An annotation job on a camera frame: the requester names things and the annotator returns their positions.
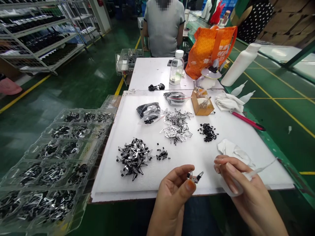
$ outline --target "glue bottle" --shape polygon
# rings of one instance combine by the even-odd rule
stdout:
[[[242,90],[243,90],[243,88],[244,88],[246,82],[245,82],[244,84],[238,86],[237,88],[233,89],[233,91],[231,92],[231,94],[234,95],[234,96],[239,95],[239,94],[242,92]]]
[[[236,58],[235,62],[228,70],[226,75],[221,80],[221,84],[224,86],[231,86],[238,79],[238,77],[245,71],[245,69],[254,61],[258,55],[260,44],[252,43],[242,51]]]
[[[240,98],[240,100],[241,100],[243,103],[247,103],[247,102],[249,101],[250,97],[254,94],[255,91],[256,91],[256,90],[252,91],[252,92],[249,93],[249,94],[246,94],[246,95],[242,96],[242,97]]]

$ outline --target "orange bag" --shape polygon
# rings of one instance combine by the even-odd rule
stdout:
[[[198,79],[201,76],[201,70],[211,66],[215,59],[219,59],[219,66],[221,66],[232,51],[236,34],[237,26],[223,29],[219,29],[218,26],[212,29],[199,27],[194,35],[196,41],[189,52],[186,73],[192,79]]]

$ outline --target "small plastic bag of black parts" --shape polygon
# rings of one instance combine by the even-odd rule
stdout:
[[[167,99],[169,104],[175,105],[175,106],[182,106],[191,98],[191,97],[187,97],[182,92],[176,92],[176,91],[166,92],[164,93],[164,97]]]
[[[137,107],[137,112],[141,118],[138,124],[152,124],[164,117],[160,113],[161,108],[157,102],[147,103]]]

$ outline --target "white work table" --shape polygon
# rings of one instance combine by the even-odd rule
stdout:
[[[181,92],[190,96],[192,90]],[[223,92],[222,89],[208,90],[212,98]],[[172,106],[164,98],[163,93],[164,91],[124,91],[92,189],[92,202],[155,198],[159,184],[166,174],[184,164],[195,165],[194,175],[204,171],[194,195],[222,193],[224,190],[219,183],[221,176],[213,169],[213,161],[220,154],[217,145],[223,139],[230,140],[244,150],[256,167],[263,167],[275,159],[253,127],[229,112],[220,111],[214,99],[211,101],[216,113],[186,119],[189,131],[193,133],[192,137],[187,138],[186,142],[177,143],[176,146],[170,144],[164,133],[160,133],[167,127],[163,118],[151,125],[139,125],[140,117],[136,111],[142,104],[159,102],[162,110],[168,108],[174,111],[176,108],[194,114],[190,100],[183,106]],[[216,128],[216,132],[219,133],[216,140],[208,143],[203,141],[204,136],[197,131],[203,123],[209,123]],[[170,160],[161,161],[153,158],[148,166],[142,168],[143,175],[138,175],[134,181],[132,176],[121,177],[120,171],[124,165],[116,162],[116,156],[120,155],[118,146],[129,144],[133,137],[142,139],[150,150],[153,149],[152,155],[159,154],[156,150],[164,147],[168,157],[171,157]],[[273,163],[259,175],[269,189],[294,188],[293,180],[279,162]]]
[[[156,86],[160,83],[165,85],[165,90],[194,89],[195,80],[187,74],[179,85],[169,83],[171,67],[168,67],[167,63],[172,59],[174,58],[137,58],[128,90],[148,90],[150,85]],[[223,89],[223,86],[216,80],[216,84],[211,89]]]

